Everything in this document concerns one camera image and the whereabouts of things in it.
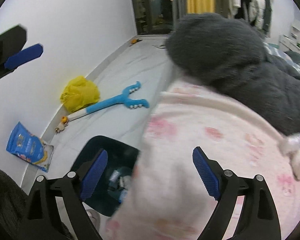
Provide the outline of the dark teal trash bin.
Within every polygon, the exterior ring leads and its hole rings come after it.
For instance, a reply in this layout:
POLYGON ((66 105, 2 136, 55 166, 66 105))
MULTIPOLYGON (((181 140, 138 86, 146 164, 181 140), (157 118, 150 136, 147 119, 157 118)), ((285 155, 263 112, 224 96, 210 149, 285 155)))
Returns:
POLYGON ((133 171, 140 151, 123 142, 98 135, 86 143, 70 170, 77 171, 81 164, 91 161, 101 149, 107 152, 108 162, 95 191, 85 203, 102 215, 111 217, 121 203, 108 194, 109 178, 114 170, 121 167, 127 167, 133 171))

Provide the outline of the grey slipper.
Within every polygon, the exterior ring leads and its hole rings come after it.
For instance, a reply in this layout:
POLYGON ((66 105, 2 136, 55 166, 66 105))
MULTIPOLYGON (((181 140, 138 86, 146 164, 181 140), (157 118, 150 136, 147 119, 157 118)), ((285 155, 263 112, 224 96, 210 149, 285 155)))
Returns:
POLYGON ((93 209, 87 209, 86 212, 87 212, 87 215, 89 216, 92 224, 94 225, 95 229, 97 231, 99 231, 100 230, 100 224, 101 224, 100 214, 97 211, 93 210, 93 209))

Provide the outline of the yellow plastic bag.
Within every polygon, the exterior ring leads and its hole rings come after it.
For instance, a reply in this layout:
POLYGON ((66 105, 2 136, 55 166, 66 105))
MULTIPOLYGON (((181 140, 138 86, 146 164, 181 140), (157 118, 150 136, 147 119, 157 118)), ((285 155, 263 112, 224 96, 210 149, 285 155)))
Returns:
POLYGON ((78 76, 68 82, 61 96, 61 103, 69 113, 74 113, 100 100, 100 91, 91 80, 78 76))

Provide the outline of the blue snack bag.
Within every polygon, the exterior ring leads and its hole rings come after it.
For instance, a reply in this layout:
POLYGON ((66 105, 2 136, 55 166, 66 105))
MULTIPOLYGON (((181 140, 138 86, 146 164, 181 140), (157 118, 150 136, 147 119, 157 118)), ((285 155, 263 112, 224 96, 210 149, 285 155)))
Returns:
POLYGON ((6 151, 48 172, 54 147, 29 132, 21 122, 11 131, 6 151))

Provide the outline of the blue packet in bin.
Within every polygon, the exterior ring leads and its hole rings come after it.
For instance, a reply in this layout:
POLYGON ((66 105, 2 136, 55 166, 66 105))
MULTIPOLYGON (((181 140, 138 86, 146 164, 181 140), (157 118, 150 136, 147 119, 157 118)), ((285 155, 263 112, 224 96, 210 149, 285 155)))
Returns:
POLYGON ((114 170, 109 178, 108 194, 122 203, 132 184, 132 170, 127 167, 121 167, 114 170))

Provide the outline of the pink cartoon bed sheet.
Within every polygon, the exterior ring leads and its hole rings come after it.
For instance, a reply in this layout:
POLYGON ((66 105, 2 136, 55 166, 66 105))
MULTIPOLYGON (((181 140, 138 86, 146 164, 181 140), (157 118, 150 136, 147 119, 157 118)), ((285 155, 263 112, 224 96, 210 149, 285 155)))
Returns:
POLYGON ((300 222, 300 136, 179 78, 146 126, 106 239, 285 239, 300 222))

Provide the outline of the orange toy on floor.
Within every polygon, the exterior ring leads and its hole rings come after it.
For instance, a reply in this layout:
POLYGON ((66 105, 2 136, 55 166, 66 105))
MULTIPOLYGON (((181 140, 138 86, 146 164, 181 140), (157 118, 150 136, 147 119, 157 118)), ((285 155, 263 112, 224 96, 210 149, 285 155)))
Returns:
POLYGON ((140 41, 141 41, 141 39, 135 38, 135 39, 131 40, 130 45, 132 46, 132 45, 134 45, 134 44, 136 44, 136 43, 138 43, 140 41))

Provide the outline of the blue plush slingshot toy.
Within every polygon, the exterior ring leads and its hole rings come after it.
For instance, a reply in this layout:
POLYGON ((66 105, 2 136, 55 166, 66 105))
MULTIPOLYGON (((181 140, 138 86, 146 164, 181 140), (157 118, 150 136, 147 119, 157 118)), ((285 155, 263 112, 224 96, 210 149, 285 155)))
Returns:
POLYGON ((124 105, 128 109, 135 109, 139 107, 145 107, 149 108, 150 104, 146 99, 131 99, 129 96, 130 94, 136 92, 141 88, 141 83, 137 81, 135 84, 126 87, 121 94, 114 96, 112 98, 109 98, 107 100, 103 100, 101 102, 97 102, 93 105, 90 105, 88 107, 85 107, 84 109, 81 109, 79 111, 76 111, 75 113, 72 113, 68 116, 66 116, 64 119, 66 120, 66 123, 71 122, 73 120, 79 119, 83 116, 89 115, 91 113, 94 113, 96 111, 114 106, 114 105, 124 105))

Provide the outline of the dark sliding glass door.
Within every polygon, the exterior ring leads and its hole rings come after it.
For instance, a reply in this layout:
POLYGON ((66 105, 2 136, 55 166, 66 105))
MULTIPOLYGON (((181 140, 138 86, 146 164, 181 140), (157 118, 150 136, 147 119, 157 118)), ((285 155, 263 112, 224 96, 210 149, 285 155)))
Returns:
POLYGON ((166 35, 173 29, 173 0, 132 0, 138 35, 166 35))

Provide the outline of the blue patterned duvet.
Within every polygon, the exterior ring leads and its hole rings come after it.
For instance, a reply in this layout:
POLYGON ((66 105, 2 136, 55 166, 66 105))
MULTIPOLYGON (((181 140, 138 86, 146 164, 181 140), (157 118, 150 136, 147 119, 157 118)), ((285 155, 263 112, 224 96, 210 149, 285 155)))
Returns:
POLYGON ((275 55, 277 57, 282 58, 283 60, 285 60, 292 68, 294 68, 294 70, 300 74, 300 53, 295 52, 295 51, 281 51, 277 48, 275 48, 274 46, 271 46, 268 43, 263 43, 264 47, 266 49, 266 51, 270 54, 270 55, 275 55))

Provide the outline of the dark grey fleece blanket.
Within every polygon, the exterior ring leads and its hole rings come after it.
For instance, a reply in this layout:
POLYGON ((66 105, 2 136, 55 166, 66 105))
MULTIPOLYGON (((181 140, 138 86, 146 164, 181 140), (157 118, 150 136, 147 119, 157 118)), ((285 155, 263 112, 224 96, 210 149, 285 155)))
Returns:
POLYGON ((166 40, 178 67, 246 105, 284 135, 300 133, 300 74, 267 52, 247 22, 188 14, 166 40))

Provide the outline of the white vanity with mirror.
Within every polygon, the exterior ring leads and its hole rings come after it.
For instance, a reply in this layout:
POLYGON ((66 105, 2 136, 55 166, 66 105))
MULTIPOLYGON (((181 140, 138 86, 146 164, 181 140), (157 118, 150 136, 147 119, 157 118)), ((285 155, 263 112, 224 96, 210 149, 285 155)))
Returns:
POLYGON ((288 35, 281 35, 279 39, 279 49, 282 51, 294 51, 300 54, 300 21, 295 20, 288 35))

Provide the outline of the hanging clothes on rack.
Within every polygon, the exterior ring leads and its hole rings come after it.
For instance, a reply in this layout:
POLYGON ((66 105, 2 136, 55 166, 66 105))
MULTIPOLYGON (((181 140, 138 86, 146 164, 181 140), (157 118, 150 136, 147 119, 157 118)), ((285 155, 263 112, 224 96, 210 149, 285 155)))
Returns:
POLYGON ((268 36, 272 20, 273 0, 218 0, 218 12, 225 18, 247 21, 268 36))

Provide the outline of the small duck keychain toy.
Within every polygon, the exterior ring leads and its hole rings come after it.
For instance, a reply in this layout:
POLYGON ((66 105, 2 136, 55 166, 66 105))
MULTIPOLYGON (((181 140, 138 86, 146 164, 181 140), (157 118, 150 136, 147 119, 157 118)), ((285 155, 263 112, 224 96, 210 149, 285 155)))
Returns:
POLYGON ((61 118, 61 122, 58 124, 58 126, 55 128, 56 133, 60 133, 65 130, 66 126, 69 123, 69 118, 67 116, 63 116, 61 118))

